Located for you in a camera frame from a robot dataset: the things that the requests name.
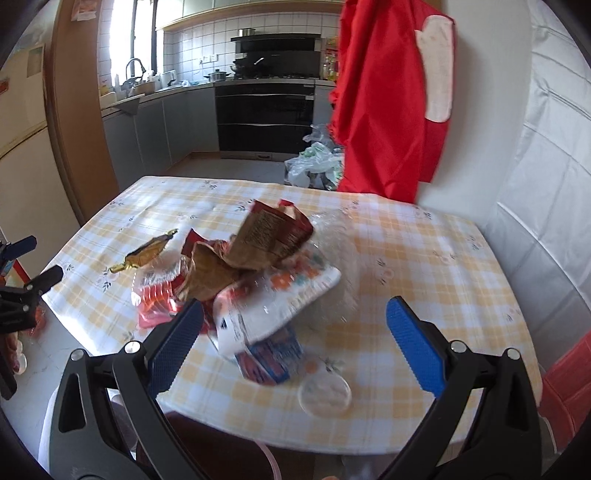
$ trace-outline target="stainless steel pot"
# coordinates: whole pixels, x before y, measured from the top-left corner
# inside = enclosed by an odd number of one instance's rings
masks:
[[[256,28],[241,28],[238,30],[239,37],[247,37],[248,35],[254,35],[256,33]]]
[[[205,78],[209,79],[210,82],[224,82],[228,74],[226,72],[220,72],[218,69],[214,70],[213,73],[205,75]]]

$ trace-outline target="red jacket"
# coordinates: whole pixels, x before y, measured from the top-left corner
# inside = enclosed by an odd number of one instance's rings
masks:
[[[347,0],[340,22],[331,94],[331,130],[345,146],[338,189],[412,203],[418,182],[433,178],[449,126],[453,21],[421,0]],[[444,46],[421,56],[418,43],[436,37]],[[436,59],[430,68],[425,56]]]

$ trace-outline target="crumpled trash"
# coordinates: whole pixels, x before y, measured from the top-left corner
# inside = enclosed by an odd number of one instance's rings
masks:
[[[312,125],[303,140],[313,142],[296,158],[285,161],[288,184],[301,188],[336,190],[343,177],[343,148],[335,146],[325,124]]]

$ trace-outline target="yellow checkered tablecloth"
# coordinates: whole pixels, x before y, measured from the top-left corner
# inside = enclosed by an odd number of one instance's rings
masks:
[[[297,382],[260,387],[242,379],[200,336],[171,390],[158,400],[198,421],[262,442],[326,453],[400,450],[433,396],[423,392],[385,324],[386,302],[402,295],[419,318],[475,352],[523,355],[536,399],[541,378],[530,335],[491,249],[467,220],[428,212],[371,194],[299,189],[237,180],[144,177],[110,202],[52,260],[63,281],[44,296],[65,327],[93,355],[116,352],[147,332],[136,327],[133,271],[107,268],[153,236],[180,228],[168,248],[179,248],[188,228],[228,239],[251,199],[295,203],[305,214],[346,209],[355,221],[361,281],[359,313],[323,333],[303,335],[304,348],[322,348],[342,366],[351,386],[349,411],[338,419],[309,417]],[[454,441],[467,435],[478,397],[469,401]]]

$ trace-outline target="built-in oven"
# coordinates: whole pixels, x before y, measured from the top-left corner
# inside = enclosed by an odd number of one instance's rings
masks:
[[[228,158],[286,160],[311,131],[314,83],[216,86],[217,134]]]

